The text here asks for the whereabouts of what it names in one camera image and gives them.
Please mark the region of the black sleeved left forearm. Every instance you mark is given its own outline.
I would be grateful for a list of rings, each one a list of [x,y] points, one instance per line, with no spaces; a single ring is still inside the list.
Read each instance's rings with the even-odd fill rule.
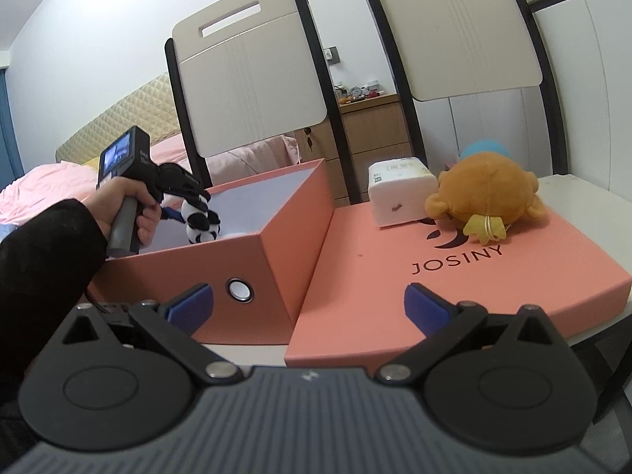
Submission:
[[[1,402],[105,261],[107,241],[88,209],[62,200],[1,242]]]

